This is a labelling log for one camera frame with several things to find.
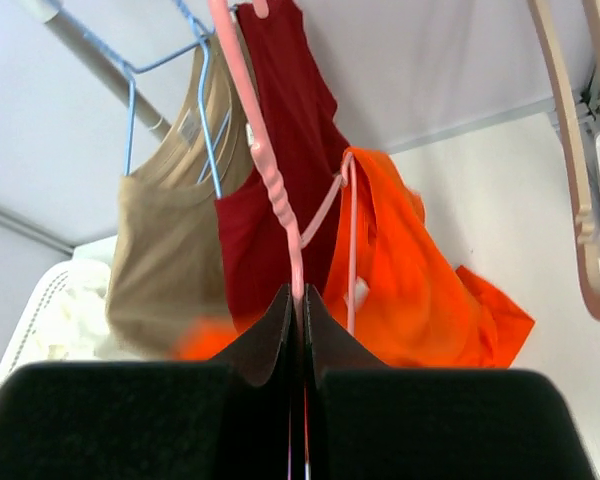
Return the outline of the pink wire hanger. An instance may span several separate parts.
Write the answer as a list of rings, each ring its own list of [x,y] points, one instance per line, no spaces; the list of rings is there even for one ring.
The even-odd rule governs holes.
[[[272,1],[253,1],[247,4],[254,8],[258,18],[265,19],[269,15],[270,2]],[[227,58],[229,71],[244,107],[246,121],[253,131],[253,142],[249,149],[254,163],[252,172],[260,174],[273,213],[286,233],[291,280],[280,288],[284,285],[289,286],[293,294],[292,299],[298,301],[303,296],[304,284],[313,285],[319,292],[323,292],[326,287],[340,222],[337,184],[342,177],[341,163],[349,146],[342,154],[340,169],[334,174],[325,199],[306,229],[301,230],[278,169],[275,152],[260,108],[250,54],[236,11],[231,13],[224,1],[212,1],[209,7],[222,51]]]

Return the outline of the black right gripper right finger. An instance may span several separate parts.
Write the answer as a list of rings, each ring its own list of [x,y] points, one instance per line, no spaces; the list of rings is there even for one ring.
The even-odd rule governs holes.
[[[590,479],[566,403],[528,370],[392,368],[304,295],[314,479]]]

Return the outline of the beige plastic hanger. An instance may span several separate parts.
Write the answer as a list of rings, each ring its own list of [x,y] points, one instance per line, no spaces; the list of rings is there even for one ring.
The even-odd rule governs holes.
[[[600,1],[582,3],[600,78]],[[580,291],[590,315],[600,321],[599,238],[593,216],[583,142],[569,75],[547,1],[528,3],[547,67],[565,158]]]

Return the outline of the white t-shirt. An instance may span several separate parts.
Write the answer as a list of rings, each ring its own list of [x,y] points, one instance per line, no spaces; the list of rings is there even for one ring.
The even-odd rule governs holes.
[[[68,279],[35,322],[30,340],[43,360],[130,360],[105,315],[110,267],[100,261],[69,262]]]

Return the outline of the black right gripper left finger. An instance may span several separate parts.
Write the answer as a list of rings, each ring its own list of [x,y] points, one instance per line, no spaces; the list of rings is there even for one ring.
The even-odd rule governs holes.
[[[284,479],[292,297],[212,359],[44,362],[0,388],[0,479]]]

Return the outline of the dark red t-shirt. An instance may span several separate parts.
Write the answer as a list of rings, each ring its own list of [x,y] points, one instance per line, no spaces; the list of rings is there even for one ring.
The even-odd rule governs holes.
[[[325,199],[349,143],[334,123],[337,102],[309,48],[302,11],[292,1],[269,6],[265,19],[247,3],[238,5],[236,16],[278,169],[304,230]],[[291,280],[287,237],[258,172],[217,200],[216,211],[227,303],[236,330],[242,332]]]

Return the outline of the orange t-shirt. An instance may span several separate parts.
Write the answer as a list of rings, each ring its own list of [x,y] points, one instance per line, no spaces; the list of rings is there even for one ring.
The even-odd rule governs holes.
[[[340,223],[322,298],[347,324],[347,282],[354,270],[368,293],[355,307],[353,334],[394,367],[510,366],[533,319],[495,286],[454,268],[425,226],[420,196],[391,158],[351,147],[355,168],[342,188]]]

